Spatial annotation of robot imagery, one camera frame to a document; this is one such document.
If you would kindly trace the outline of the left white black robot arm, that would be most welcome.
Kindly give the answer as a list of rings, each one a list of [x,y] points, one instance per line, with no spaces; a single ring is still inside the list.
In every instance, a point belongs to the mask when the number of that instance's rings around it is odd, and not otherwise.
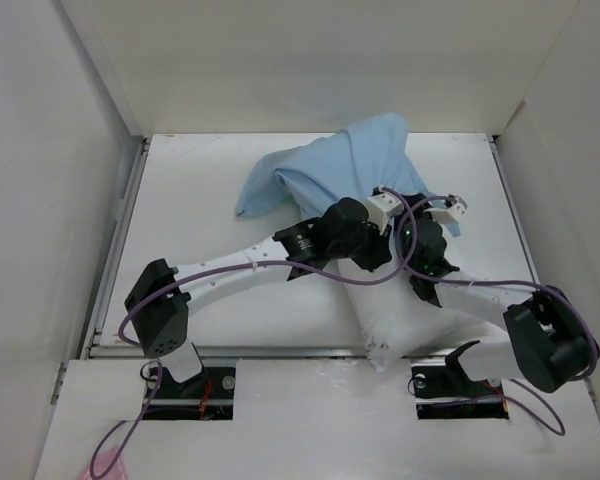
[[[169,374],[171,387],[182,396],[193,396],[202,389],[206,373],[188,338],[190,315],[251,288],[324,275],[335,260],[350,259],[372,272],[391,260],[391,221],[403,210],[388,193],[363,202],[345,197],[320,217],[221,258],[181,267],[154,260],[124,301],[126,321],[145,357]]]

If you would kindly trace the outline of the light blue pillowcase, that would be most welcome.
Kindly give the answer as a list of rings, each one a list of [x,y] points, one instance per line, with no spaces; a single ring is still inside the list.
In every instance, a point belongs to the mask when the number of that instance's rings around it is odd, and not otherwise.
[[[269,214],[293,200],[303,220],[320,217],[343,197],[362,201],[374,188],[432,196],[406,155],[408,125],[395,113],[376,115],[328,136],[262,157],[236,203],[239,218]]]

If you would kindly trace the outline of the white pillow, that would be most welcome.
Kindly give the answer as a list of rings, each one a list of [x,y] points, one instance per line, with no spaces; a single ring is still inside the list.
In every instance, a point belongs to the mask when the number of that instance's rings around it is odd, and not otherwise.
[[[444,235],[449,242],[446,256],[466,274],[492,280],[528,277],[523,251],[516,242],[503,247],[476,243],[466,235]],[[325,324],[318,338],[326,346],[362,348],[378,371],[405,356],[453,350],[477,340],[480,353],[475,370],[494,360],[504,363],[504,330],[485,320],[457,310],[440,309],[417,298],[402,273],[377,286],[329,282]]]

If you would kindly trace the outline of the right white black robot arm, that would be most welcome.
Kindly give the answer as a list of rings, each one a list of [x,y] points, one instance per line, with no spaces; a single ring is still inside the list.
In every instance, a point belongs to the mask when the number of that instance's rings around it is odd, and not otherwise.
[[[505,340],[468,341],[445,358],[446,387],[464,394],[489,378],[522,377],[545,393],[590,376],[600,359],[591,331],[564,293],[522,280],[478,280],[446,257],[441,214],[461,208],[448,197],[442,209],[422,194],[405,199],[404,225],[396,239],[415,295],[441,310],[464,314],[503,329]]]

